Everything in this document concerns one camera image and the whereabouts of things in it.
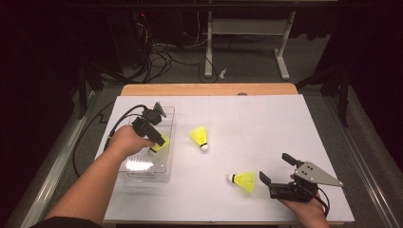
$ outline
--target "cable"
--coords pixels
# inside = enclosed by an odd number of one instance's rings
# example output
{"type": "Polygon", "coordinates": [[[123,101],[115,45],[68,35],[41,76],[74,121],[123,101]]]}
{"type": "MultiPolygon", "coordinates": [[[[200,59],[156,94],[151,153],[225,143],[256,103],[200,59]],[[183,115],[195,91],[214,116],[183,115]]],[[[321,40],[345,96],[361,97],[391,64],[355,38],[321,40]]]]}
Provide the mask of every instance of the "cable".
{"type": "Polygon", "coordinates": [[[325,208],[325,217],[327,217],[327,215],[329,214],[329,210],[330,210],[330,202],[328,197],[326,196],[326,194],[323,192],[322,189],[320,189],[320,191],[325,195],[326,200],[328,201],[328,204],[326,204],[321,198],[319,198],[317,195],[313,194],[311,191],[309,191],[308,189],[306,189],[304,186],[298,184],[298,187],[300,187],[300,189],[302,189],[304,192],[308,193],[309,195],[311,195],[313,198],[315,198],[315,200],[317,200],[318,202],[320,202],[320,204],[322,204],[322,206],[325,208]]]}
{"type": "Polygon", "coordinates": [[[154,52],[154,54],[159,56],[160,58],[154,58],[152,61],[150,60],[151,65],[153,67],[161,68],[161,70],[160,70],[159,73],[157,73],[154,76],[148,75],[147,80],[144,80],[143,83],[150,83],[153,79],[163,76],[172,67],[172,62],[181,64],[181,65],[185,65],[185,66],[198,67],[198,75],[200,75],[201,63],[187,64],[187,63],[184,63],[184,62],[181,62],[181,61],[178,61],[178,60],[174,59],[172,57],[172,55],[170,55],[170,53],[169,53],[169,48],[168,48],[167,44],[165,44],[165,46],[155,45],[154,47],[163,47],[163,50],[161,50],[159,53],[154,52]],[[154,65],[154,62],[158,61],[160,59],[163,59],[163,61],[160,62],[160,63],[163,63],[163,66],[154,65]]]}
{"type": "Polygon", "coordinates": [[[79,172],[78,172],[78,170],[77,170],[77,165],[76,165],[76,162],[75,162],[75,155],[76,155],[77,146],[78,146],[78,144],[80,143],[80,140],[81,140],[81,139],[83,138],[83,136],[86,134],[86,131],[89,129],[89,127],[90,127],[91,124],[95,121],[95,119],[96,119],[97,117],[101,117],[101,120],[99,121],[99,124],[106,124],[106,123],[107,123],[107,121],[103,121],[104,114],[101,114],[101,113],[102,113],[103,111],[105,111],[110,105],[114,104],[115,102],[116,102],[116,100],[113,101],[113,102],[111,102],[111,103],[109,103],[109,104],[107,104],[107,105],[106,105],[105,107],[103,107],[99,112],[97,112],[97,114],[91,119],[91,121],[89,121],[89,123],[88,123],[88,125],[86,126],[86,128],[81,132],[81,134],[80,134],[80,136],[79,136],[79,138],[78,138],[78,140],[77,140],[77,143],[75,143],[75,145],[74,145],[74,147],[73,147],[73,152],[72,152],[71,161],[72,161],[72,164],[73,164],[74,173],[76,174],[77,178],[80,178],[80,174],[79,174],[79,172]]]}
{"type": "Polygon", "coordinates": [[[205,39],[203,42],[200,42],[200,43],[198,43],[196,45],[185,46],[184,48],[195,48],[195,47],[203,46],[206,42],[207,42],[207,39],[205,39]]]}
{"type": "Polygon", "coordinates": [[[200,77],[200,71],[201,71],[201,65],[202,65],[201,63],[187,64],[187,63],[180,62],[180,61],[174,59],[174,58],[169,54],[169,49],[168,49],[167,46],[165,47],[165,50],[166,50],[166,53],[165,53],[165,54],[170,58],[171,62],[175,62],[175,63],[181,64],[181,65],[185,65],[185,66],[198,67],[198,76],[199,76],[199,79],[200,79],[200,81],[201,81],[202,83],[215,83],[215,82],[219,79],[219,76],[218,76],[218,74],[217,74],[217,71],[215,70],[213,64],[212,64],[208,59],[207,59],[207,61],[211,64],[212,68],[214,68],[214,71],[215,71],[215,74],[216,74],[216,79],[215,79],[213,82],[205,82],[205,81],[203,81],[202,78],[200,77]]]}
{"type": "Polygon", "coordinates": [[[228,35],[228,36],[229,36],[230,39],[233,39],[233,40],[236,40],[236,41],[247,41],[247,42],[252,42],[252,43],[261,42],[261,41],[263,41],[265,39],[268,39],[268,38],[272,37],[272,36],[269,36],[269,35],[265,35],[265,36],[263,36],[263,37],[261,37],[261,38],[259,38],[257,40],[251,40],[251,39],[240,38],[243,35],[228,35]]]}
{"type": "MultiPolygon", "coordinates": [[[[210,83],[210,84],[213,84],[219,79],[219,74],[217,73],[216,68],[214,67],[213,63],[211,63],[211,61],[207,58],[207,56],[205,56],[205,60],[207,60],[207,62],[211,65],[211,67],[213,68],[214,75],[216,75],[216,79],[210,83]]],[[[209,83],[209,82],[203,81],[202,77],[200,75],[199,75],[199,80],[202,83],[209,83]]]]}
{"type": "Polygon", "coordinates": [[[146,60],[147,60],[147,63],[148,63],[148,70],[147,70],[147,73],[145,74],[145,77],[142,80],[142,84],[145,84],[147,79],[149,80],[150,74],[151,74],[151,60],[150,60],[149,55],[146,56],[146,60]]]}
{"type": "Polygon", "coordinates": [[[330,201],[329,201],[329,198],[327,197],[326,193],[321,188],[318,188],[318,189],[320,190],[320,192],[323,193],[323,196],[325,196],[325,198],[326,198],[326,200],[328,202],[328,206],[327,206],[328,210],[327,210],[327,212],[325,211],[325,217],[327,217],[327,215],[328,215],[328,213],[330,211],[330,201]]]}
{"type": "Polygon", "coordinates": [[[140,38],[142,37],[143,29],[145,30],[145,37],[144,37],[144,44],[143,44],[143,45],[145,45],[145,44],[147,43],[147,40],[148,40],[148,30],[147,30],[147,28],[146,28],[143,24],[141,24],[141,23],[138,23],[138,22],[137,22],[136,25],[137,25],[137,26],[140,26],[140,28],[141,28],[140,34],[138,35],[140,38]]]}
{"type": "Polygon", "coordinates": [[[223,39],[226,39],[229,41],[229,45],[228,47],[214,47],[213,45],[211,46],[211,48],[214,49],[218,49],[218,50],[228,50],[232,47],[232,39],[230,37],[228,37],[227,35],[214,35],[215,37],[221,37],[223,39]]]}
{"type": "MultiPolygon", "coordinates": [[[[123,74],[120,74],[122,77],[126,78],[126,81],[129,81],[131,84],[138,84],[138,82],[131,81],[132,79],[138,78],[142,76],[147,71],[148,65],[147,62],[144,62],[140,69],[137,72],[134,72],[132,75],[125,77],[123,74]]],[[[107,78],[104,75],[101,75],[101,79],[105,82],[122,82],[121,80],[117,80],[116,78],[107,78]]]]}
{"type": "Polygon", "coordinates": [[[197,13],[197,15],[198,15],[198,38],[196,39],[195,44],[194,44],[193,46],[195,46],[195,45],[198,43],[198,41],[199,41],[199,35],[200,35],[200,33],[201,33],[201,19],[200,19],[200,16],[199,16],[199,12],[196,11],[196,13],[197,13]]]}
{"type": "Polygon", "coordinates": [[[135,105],[135,106],[133,106],[133,107],[131,107],[130,109],[128,109],[127,110],[127,112],[115,123],[115,125],[112,127],[112,129],[110,130],[110,132],[109,132],[109,135],[107,136],[107,140],[106,140],[106,143],[105,143],[105,146],[104,146],[104,151],[107,149],[107,147],[108,147],[108,145],[109,145],[109,141],[110,141],[110,139],[113,137],[113,135],[115,134],[115,131],[116,131],[116,128],[118,127],[118,125],[125,119],[125,118],[127,118],[129,115],[129,113],[131,112],[131,111],[133,111],[134,109],[136,109],[136,108],[138,108],[138,107],[142,107],[144,110],[147,110],[148,108],[145,106],[145,105],[143,105],[143,104],[138,104],[138,105],[135,105]]]}

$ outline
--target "sleeve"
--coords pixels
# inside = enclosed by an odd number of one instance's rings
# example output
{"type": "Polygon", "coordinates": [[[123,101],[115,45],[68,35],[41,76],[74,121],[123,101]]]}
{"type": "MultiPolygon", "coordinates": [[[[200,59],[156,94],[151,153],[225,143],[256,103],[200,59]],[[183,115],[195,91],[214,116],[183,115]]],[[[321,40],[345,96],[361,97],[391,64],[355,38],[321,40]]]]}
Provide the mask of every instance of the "sleeve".
{"type": "Polygon", "coordinates": [[[102,226],[97,223],[81,218],[68,218],[68,217],[53,217],[43,220],[33,226],[31,228],[48,228],[48,227],[58,227],[58,228],[102,228],[102,226]]]}

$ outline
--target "shuttlecock feathers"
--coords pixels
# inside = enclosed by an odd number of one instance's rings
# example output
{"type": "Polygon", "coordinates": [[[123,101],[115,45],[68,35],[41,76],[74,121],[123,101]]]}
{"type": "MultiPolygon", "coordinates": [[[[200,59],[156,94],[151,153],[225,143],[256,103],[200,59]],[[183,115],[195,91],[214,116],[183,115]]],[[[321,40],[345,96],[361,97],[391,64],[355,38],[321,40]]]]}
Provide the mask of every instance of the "shuttlecock feathers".
{"type": "Polygon", "coordinates": [[[163,145],[158,145],[157,143],[155,143],[155,145],[150,148],[151,151],[156,153],[157,151],[169,145],[169,138],[165,135],[161,135],[161,137],[165,140],[165,143],[163,145]]]}
{"type": "Polygon", "coordinates": [[[228,180],[243,188],[248,193],[252,193],[255,189],[255,176],[255,172],[233,174],[228,176],[228,180]]]}
{"type": "Polygon", "coordinates": [[[202,151],[208,150],[207,130],[205,126],[199,126],[190,132],[190,137],[201,147],[202,151]]]}

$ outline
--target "person's left hand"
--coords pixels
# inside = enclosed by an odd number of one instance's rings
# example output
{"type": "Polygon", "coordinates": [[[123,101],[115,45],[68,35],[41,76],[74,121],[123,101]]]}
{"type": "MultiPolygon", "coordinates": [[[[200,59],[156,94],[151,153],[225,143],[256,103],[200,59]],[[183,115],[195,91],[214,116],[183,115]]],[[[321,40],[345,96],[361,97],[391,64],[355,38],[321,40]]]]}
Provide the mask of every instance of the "person's left hand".
{"type": "Polygon", "coordinates": [[[144,147],[151,147],[154,144],[154,142],[138,136],[132,126],[125,125],[115,132],[107,149],[120,153],[124,160],[128,156],[140,152],[144,147]]]}

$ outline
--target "wooden table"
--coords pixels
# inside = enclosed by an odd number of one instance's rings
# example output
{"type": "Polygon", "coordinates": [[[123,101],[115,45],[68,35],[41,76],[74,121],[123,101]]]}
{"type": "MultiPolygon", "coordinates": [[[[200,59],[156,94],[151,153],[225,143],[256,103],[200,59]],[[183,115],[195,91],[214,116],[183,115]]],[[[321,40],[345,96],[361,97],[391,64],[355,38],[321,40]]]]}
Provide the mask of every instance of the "wooden table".
{"type": "Polygon", "coordinates": [[[298,94],[293,84],[147,84],[125,85],[122,96],[201,95],[285,95],[298,94]]]}

